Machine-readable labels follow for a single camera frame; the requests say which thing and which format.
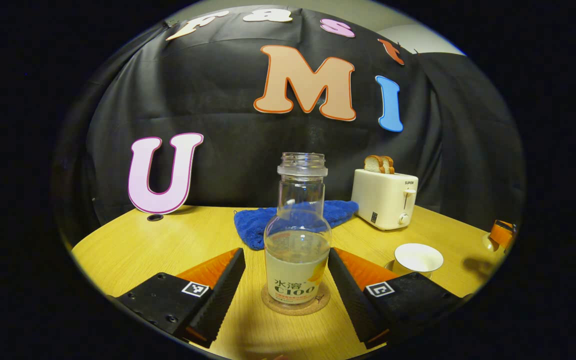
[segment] letter m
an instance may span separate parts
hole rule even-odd
[[[335,120],[355,120],[357,114],[350,92],[350,74],[355,71],[353,64],[338,57],[328,57],[313,72],[302,53],[294,47],[266,45],[261,52],[268,55],[268,74],[263,96],[254,101],[257,111],[271,114],[290,112],[294,107],[286,97],[290,83],[305,113],[313,111],[317,100],[326,91],[326,101],[319,107],[321,114]]]

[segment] cylindrical bottle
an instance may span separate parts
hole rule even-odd
[[[277,214],[263,232],[268,293],[281,303],[312,300],[322,282],[332,233],[323,217],[328,169],[321,153],[284,152]]]

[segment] white cup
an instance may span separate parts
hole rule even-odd
[[[407,243],[395,249],[392,271],[399,276],[418,272],[430,279],[433,271],[443,264],[444,256],[436,248],[426,244]]]

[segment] toaster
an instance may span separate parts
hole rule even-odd
[[[351,200],[359,204],[357,215],[379,230],[410,224],[419,179],[404,173],[354,171]]]

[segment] wooden table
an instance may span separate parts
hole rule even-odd
[[[80,241],[72,253],[94,284],[118,297],[158,272],[179,274],[243,248],[246,270],[217,340],[205,350],[234,360],[272,360],[281,354],[291,360],[342,360],[367,353],[328,269],[324,282],[331,289],[331,299],[319,312],[287,316],[263,305],[264,252],[250,250],[242,242],[233,221],[235,210],[246,208],[183,206],[159,221],[148,221],[149,214],[131,210]],[[503,260],[503,249],[484,247],[485,233],[416,206],[410,225],[396,230],[377,230],[354,216],[333,228],[332,246],[379,265],[393,260],[401,244],[432,246],[444,258],[432,280],[463,297],[477,292]]]

